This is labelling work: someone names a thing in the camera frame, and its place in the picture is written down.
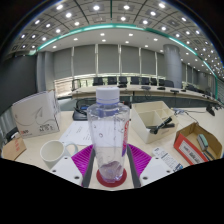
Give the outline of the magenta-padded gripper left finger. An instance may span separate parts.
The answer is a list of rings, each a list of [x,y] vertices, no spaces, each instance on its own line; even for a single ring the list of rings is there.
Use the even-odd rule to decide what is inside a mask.
[[[88,188],[92,176],[94,157],[93,146],[87,146],[72,157],[63,156],[50,170],[50,173]]]

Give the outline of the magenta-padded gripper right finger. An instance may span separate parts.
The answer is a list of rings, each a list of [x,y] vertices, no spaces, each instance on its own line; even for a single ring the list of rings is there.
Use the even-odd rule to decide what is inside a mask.
[[[145,186],[173,173],[159,157],[151,157],[131,144],[127,145],[127,155],[134,186]]]

